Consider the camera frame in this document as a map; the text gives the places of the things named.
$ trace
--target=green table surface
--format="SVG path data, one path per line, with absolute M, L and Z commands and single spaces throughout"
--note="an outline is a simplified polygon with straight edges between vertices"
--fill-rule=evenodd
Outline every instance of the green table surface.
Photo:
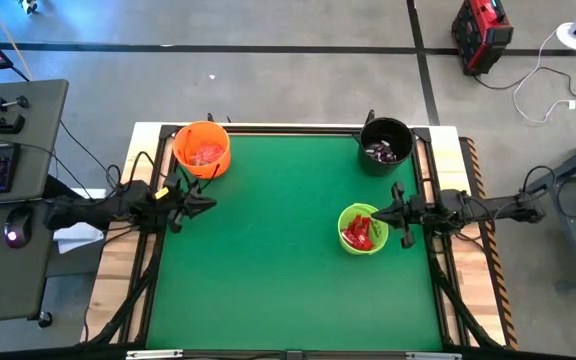
M 348 136 L 233 135 L 232 164 L 206 194 L 217 206 L 168 232 L 150 349 L 441 349 L 421 228 L 372 256 L 341 248 L 337 219 L 360 202 L 385 207 L 415 191 L 408 159 L 365 175 Z

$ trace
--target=wooden table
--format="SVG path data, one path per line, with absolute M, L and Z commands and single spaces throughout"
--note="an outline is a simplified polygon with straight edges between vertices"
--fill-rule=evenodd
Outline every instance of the wooden table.
M 135 124 L 130 147 L 128 149 L 128 155 L 126 157 L 126 163 L 124 165 L 122 181 L 125 182 L 128 180 L 135 157 L 140 151 L 145 151 L 154 158 L 157 150 L 160 129 L 161 126 L 165 124 L 181 125 L 181 123 L 145 122 Z M 267 126 L 268 124 L 236 125 Z M 469 191 L 471 187 L 456 128 L 445 126 L 430 127 L 430 133 L 432 137 L 435 166 L 437 168 L 441 189 L 459 189 Z M 170 140 L 167 142 L 166 150 L 164 152 L 161 169 L 162 173 L 167 173 L 165 167 L 167 167 L 170 162 L 170 156 L 172 155 L 171 147 L 172 141 Z M 474 174 L 479 176 L 474 144 L 469 142 L 468 148 L 471 149 L 469 151 L 472 152 L 470 158 L 473 160 L 472 167 Z M 425 150 L 421 143 L 418 145 L 418 151 L 420 158 L 425 159 Z M 428 177 L 428 164 L 425 164 L 425 161 L 422 161 L 421 167 L 423 176 Z M 134 179 L 149 182 L 151 174 L 152 166 L 150 162 L 145 157 L 141 157 L 136 167 Z M 162 182 L 163 179 L 160 179 L 159 186 L 162 185 Z M 481 183 L 481 180 L 477 178 L 475 182 L 475 189 L 479 192 L 478 195 L 483 196 L 483 184 Z M 428 201 L 432 201 L 432 189 L 430 186 L 426 186 L 426 193 L 429 195 Z M 111 225 L 111 227 L 121 227 L 124 225 L 125 224 L 118 223 Z M 480 234 L 479 229 L 480 227 L 477 224 L 472 224 L 467 226 L 463 233 L 470 237 L 477 237 Z M 115 234 L 110 232 L 108 238 L 114 235 Z M 505 292 L 501 264 L 494 242 L 494 234 L 487 231 L 487 235 L 489 237 L 487 247 L 490 250 L 488 256 L 482 253 L 475 244 L 464 242 L 456 238 L 452 240 L 452 250 L 460 293 L 464 303 L 468 306 L 477 321 L 484 327 L 488 334 L 497 342 L 509 345 L 516 349 L 518 348 L 518 345 L 512 324 L 510 306 Z M 130 274 L 135 259 L 138 236 L 138 232 L 128 234 L 116 241 L 113 241 L 112 244 L 109 244 L 104 249 L 90 300 L 90 307 L 88 309 L 87 320 L 90 329 L 90 338 L 99 333 L 126 297 Z M 154 235 L 148 239 L 142 269 L 145 269 L 147 262 L 150 259 L 153 244 Z M 435 241 L 435 246 L 437 250 L 441 249 L 438 240 Z M 439 258 L 440 262 L 445 264 L 445 262 L 443 262 L 443 255 L 439 255 Z M 129 340 L 133 340 L 138 331 L 143 308 L 143 299 L 144 295 L 142 294 L 140 300 L 135 306 L 132 317 L 132 326 L 128 337 Z M 444 305 L 448 318 L 450 336 L 454 343 L 459 343 L 456 317 L 452 310 L 452 305 L 445 295 Z M 470 344 L 473 346 L 477 345 L 472 336 L 470 336 Z

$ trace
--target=white lamp base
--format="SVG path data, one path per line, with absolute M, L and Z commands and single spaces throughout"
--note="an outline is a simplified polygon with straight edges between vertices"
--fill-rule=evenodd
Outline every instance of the white lamp base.
M 572 23 L 563 23 L 557 28 L 557 38 L 562 44 L 576 50 L 576 36 L 570 32 Z

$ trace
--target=white paper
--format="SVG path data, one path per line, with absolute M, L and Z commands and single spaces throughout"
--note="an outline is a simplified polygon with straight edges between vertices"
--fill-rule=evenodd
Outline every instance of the white paper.
M 72 189 L 77 194 L 88 198 L 83 189 Z M 90 196 L 101 199 L 106 196 L 105 189 L 87 189 Z M 102 240 L 104 234 L 97 228 L 86 223 L 77 223 L 67 229 L 59 229 L 55 232 L 53 240 L 57 242 L 59 253 L 64 254 L 78 247 Z

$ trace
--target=red power station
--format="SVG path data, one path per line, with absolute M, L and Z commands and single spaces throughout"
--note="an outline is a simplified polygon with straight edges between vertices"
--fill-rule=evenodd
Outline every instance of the red power station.
M 452 37 L 464 74 L 487 74 L 512 40 L 500 0 L 464 0 L 452 23 Z

